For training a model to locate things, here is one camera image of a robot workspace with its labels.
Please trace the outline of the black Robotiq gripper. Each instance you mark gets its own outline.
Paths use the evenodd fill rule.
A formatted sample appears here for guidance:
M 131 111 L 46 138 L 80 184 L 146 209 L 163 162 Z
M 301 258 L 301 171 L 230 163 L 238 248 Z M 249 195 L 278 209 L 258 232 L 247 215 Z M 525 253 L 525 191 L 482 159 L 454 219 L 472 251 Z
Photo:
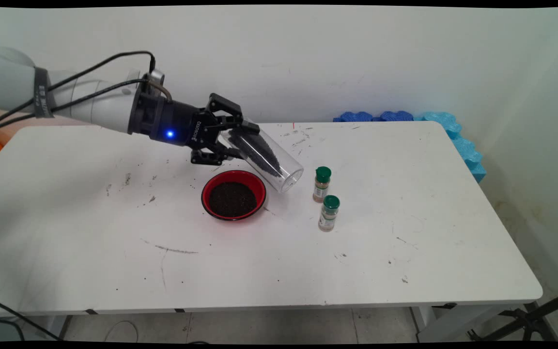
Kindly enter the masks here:
M 209 95 L 206 108 L 196 108 L 138 89 L 128 121 L 129 134 L 139 133 L 153 141 L 192 148 L 193 165 L 221 166 L 232 159 L 243 159 L 236 148 L 218 145 L 219 131 L 235 128 L 250 134 L 261 132 L 257 124 L 243 117 L 239 104 L 216 93 Z

